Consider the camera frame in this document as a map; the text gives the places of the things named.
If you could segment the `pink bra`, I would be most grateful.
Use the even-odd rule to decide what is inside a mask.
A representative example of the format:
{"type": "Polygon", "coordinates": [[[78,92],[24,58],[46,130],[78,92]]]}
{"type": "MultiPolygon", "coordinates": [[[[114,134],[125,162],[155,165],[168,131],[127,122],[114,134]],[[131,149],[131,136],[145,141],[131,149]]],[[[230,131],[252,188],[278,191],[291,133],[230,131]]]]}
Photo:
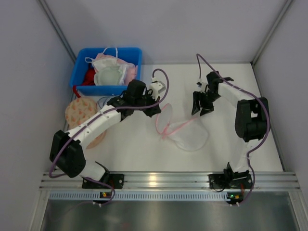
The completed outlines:
{"type": "Polygon", "coordinates": [[[129,65],[124,81],[125,85],[128,85],[130,81],[134,80],[137,76],[137,73],[138,73],[138,67],[135,65],[129,65]]]}

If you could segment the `pink-trimmed mesh laundry bag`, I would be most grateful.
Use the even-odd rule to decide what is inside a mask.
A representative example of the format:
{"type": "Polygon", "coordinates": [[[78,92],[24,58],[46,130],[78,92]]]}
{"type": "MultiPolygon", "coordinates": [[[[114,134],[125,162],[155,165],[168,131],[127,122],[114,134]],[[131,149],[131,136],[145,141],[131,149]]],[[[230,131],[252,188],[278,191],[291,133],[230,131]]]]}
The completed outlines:
{"type": "Polygon", "coordinates": [[[199,118],[171,123],[172,116],[172,105],[167,103],[156,117],[155,128],[163,139],[172,140],[178,148],[188,152],[197,151],[206,144],[209,134],[199,118]]]}

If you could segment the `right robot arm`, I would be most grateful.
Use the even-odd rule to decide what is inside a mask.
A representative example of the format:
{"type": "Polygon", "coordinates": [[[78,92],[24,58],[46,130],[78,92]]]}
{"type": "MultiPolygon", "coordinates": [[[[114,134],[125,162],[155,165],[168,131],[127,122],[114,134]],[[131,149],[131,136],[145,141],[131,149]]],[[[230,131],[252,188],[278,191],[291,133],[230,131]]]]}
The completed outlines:
{"type": "Polygon", "coordinates": [[[197,81],[200,90],[193,93],[192,115],[213,112],[214,101],[221,97],[236,109],[234,128],[239,139],[228,166],[234,172],[245,172],[249,169],[247,153],[258,147],[270,130],[268,100],[233,85],[231,77],[210,72],[206,79],[206,83],[201,78],[197,81]]]}

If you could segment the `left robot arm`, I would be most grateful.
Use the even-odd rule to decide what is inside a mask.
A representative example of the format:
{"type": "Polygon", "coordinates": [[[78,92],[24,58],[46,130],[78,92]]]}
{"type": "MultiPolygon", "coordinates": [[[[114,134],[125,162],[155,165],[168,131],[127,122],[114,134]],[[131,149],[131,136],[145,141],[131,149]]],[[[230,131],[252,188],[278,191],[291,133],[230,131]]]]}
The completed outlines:
{"type": "Polygon", "coordinates": [[[67,132],[56,132],[50,153],[50,178],[55,178],[52,172],[56,167],[70,178],[80,176],[95,181],[107,178],[106,167],[98,162],[86,160],[84,149],[99,135],[132,115],[134,111],[143,111],[148,117],[160,113],[159,104],[163,100],[160,93],[167,94],[168,90],[169,85],[161,81],[154,80],[147,87],[144,82],[133,80],[125,91],[111,98],[90,119],[67,132]]]}

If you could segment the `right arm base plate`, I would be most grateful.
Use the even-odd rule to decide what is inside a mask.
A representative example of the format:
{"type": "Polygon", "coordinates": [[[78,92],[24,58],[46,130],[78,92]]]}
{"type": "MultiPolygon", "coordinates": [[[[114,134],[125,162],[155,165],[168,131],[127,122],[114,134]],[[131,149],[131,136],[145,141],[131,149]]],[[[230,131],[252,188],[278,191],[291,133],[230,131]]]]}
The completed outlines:
{"type": "Polygon", "coordinates": [[[249,172],[216,173],[209,175],[210,189],[222,192],[225,189],[251,189],[252,178],[249,172]]]}

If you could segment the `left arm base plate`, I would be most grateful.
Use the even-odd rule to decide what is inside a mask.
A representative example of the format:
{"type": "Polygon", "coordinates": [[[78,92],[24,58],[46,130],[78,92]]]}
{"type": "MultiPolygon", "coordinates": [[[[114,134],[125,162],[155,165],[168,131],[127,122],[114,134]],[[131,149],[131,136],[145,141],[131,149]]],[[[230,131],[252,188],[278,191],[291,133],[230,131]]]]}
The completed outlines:
{"type": "MultiPolygon", "coordinates": [[[[119,173],[107,173],[106,176],[100,180],[100,182],[111,186],[114,189],[122,189],[124,185],[124,174],[119,173]]],[[[83,189],[108,189],[107,186],[95,183],[93,181],[84,179],[82,183],[83,189]]]]}

